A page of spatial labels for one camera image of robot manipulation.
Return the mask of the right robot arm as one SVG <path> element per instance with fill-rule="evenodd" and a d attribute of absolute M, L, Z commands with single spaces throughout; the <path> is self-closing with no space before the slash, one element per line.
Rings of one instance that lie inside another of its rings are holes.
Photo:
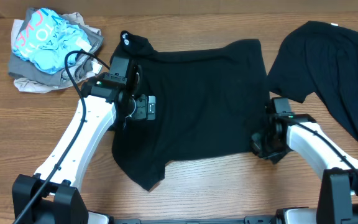
<path fill-rule="evenodd" d="M 272 98 L 267 127 L 252 135 L 252 152 L 276 164 L 297 152 L 321 180 L 316 208 L 292 207 L 264 218 L 265 223 L 358 223 L 358 160 L 330 140 L 308 114 L 295 114 L 287 98 Z"/>

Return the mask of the black t-shirt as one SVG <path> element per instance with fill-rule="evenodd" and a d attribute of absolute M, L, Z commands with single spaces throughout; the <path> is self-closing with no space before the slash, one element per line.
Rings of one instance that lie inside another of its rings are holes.
<path fill-rule="evenodd" d="M 145 190 L 164 179 L 170 161 L 248 152 L 266 125 L 269 91 L 257 39 L 159 52 L 125 30 L 114 53 L 142 67 L 138 94 L 156 98 L 155 119 L 127 119 L 112 144 L 118 166 Z"/>

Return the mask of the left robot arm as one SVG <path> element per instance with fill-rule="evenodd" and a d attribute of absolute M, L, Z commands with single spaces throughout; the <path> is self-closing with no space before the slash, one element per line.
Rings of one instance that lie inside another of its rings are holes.
<path fill-rule="evenodd" d="M 138 95 L 142 68 L 114 56 L 109 71 L 77 87 L 75 115 L 57 146 L 34 175 L 19 175 L 12 186 L 15 223 L 113 223 L 89 211 L 80 190 L 101 138 L 127 120 L 154 120 L 156 99 Z"/>

